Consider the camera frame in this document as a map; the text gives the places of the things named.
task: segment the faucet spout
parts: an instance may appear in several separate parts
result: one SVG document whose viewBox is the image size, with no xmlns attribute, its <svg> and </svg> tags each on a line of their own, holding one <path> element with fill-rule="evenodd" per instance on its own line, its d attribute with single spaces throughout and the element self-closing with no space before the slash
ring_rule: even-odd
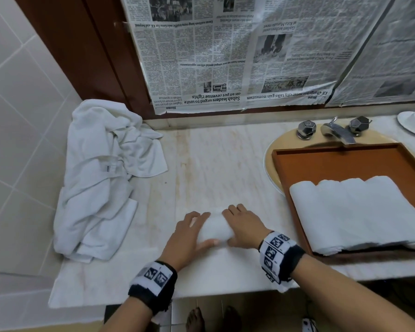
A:
<svg viewBox="0 0 415 332">
<path fill-rule="evenodd" d="M 337 117 L 333 118 L 331 122 L 323 124 L 321 126 L 321 133 L 324 136 L 335 136 L 338 140 L 343 142 L 344 145 L 356 144 L 357 142 L 350 130 L 336 124 L 336 120 Z"/>
</svg>

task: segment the brown tray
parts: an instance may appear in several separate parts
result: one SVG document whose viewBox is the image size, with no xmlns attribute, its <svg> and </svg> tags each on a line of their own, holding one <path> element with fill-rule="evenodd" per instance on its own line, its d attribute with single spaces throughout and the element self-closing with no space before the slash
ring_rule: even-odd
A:
<svg viewBox="0 0 415 332">
<path fill-rule="evenodd" d="M 343 181 L 349 178 L 361 178 L 365 181 L 374 176 L 388 176 L 415 207 L 415 157 L 403 144 L 351 145 L 349 147 L 338 145 L 274 150 L 272 158 L 286 194 L 299 244 L 308 254 L 326 263 L 344 262 L 357 258 L 363 260 L 415 258 L 415 251 L 400 246 L 344 251 L 328 257 L 312 252 L 289 192 L 291 185 L 300 181 L 318 184 L 323 179 Z"/>
</svg>

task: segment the sink basin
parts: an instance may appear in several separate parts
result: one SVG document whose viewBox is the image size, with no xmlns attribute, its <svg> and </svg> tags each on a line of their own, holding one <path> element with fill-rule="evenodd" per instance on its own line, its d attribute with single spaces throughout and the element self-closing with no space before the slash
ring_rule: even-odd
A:
<svg viewBox="0 0 415 332">
<path fill-rule="evenodd" d="M 292 129 L 280 137 L 275 139 L 267 148 L 264 156 L 264 167 L 271 180 L 272 185 L 284 195 L 280 178 L 278 177 L 275 166 L 272 161 L 272 151 L 276 149 L 296 149 L 296 148 L 310 148 L 323 146 L 337 146 L 343 145 L 337 138 L 324 136 L 320 133 L 322 124 L 317 125 L 317 132 L 310 140 L 301 140 L 296 135 L 296 129 Z M 355 140 L 359 144 L 379 144 L 379 143 L 396 143 L 397 141 L 385 136 L 375 130 L 368 129 L 364 131 L 361 136 L 356 137 Z"/>
</svg>

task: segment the newspaper article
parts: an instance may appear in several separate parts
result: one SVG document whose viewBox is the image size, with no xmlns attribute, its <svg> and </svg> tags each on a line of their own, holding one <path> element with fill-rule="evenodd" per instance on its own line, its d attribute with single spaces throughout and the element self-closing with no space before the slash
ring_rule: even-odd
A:
<svg viewBox="0 0 415 332">
<path fill-rule="evenodd" d="M 415 100 L 415 0 L 395 0 L 328 106 Z"/>
<path fill-rule="evenodd" d="M 122 0 L 156 114 L 323 104 L 390 0 Z"/>
</svg>

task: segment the wall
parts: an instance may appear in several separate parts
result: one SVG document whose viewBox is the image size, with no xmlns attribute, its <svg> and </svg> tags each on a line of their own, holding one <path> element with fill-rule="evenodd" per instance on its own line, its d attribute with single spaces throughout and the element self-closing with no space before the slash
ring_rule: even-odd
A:
<svg viewBox="0 0 415 332">
<path fill-rule="evenodd" d="M 103 317 L 103 307 L 47 307 L 62 261 L 53 217 L 80 102 L 15 1 L 0 0 L 0 329 Z"/>
</svg>

